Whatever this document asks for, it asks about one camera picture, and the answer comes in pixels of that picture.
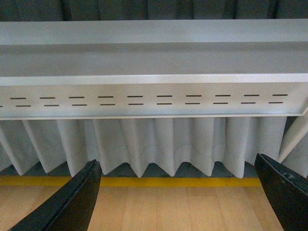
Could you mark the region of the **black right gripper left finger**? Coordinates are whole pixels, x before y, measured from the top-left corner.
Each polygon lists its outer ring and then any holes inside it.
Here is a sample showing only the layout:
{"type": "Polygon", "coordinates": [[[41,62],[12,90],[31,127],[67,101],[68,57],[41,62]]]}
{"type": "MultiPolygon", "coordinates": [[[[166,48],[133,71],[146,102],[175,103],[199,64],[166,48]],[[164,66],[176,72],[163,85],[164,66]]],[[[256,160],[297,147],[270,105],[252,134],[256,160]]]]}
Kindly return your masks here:
{"type": "Polygon", "coordinates": [[[70,181],[11,230],[86,231],[97,201],[101,175],[99,162],[89,161],[70,181]]]}

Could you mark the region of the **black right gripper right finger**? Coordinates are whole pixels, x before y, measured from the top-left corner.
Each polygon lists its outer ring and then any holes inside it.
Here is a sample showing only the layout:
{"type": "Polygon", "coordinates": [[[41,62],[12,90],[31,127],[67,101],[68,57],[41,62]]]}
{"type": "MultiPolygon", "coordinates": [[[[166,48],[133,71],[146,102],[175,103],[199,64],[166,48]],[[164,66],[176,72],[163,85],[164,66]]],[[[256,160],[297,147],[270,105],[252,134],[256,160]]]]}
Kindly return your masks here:
{"type": "Polygon", "coordinates": [[[265,154],[257,154],[254,166],[282,228],[306,231],[308,180],[265,154]]]}

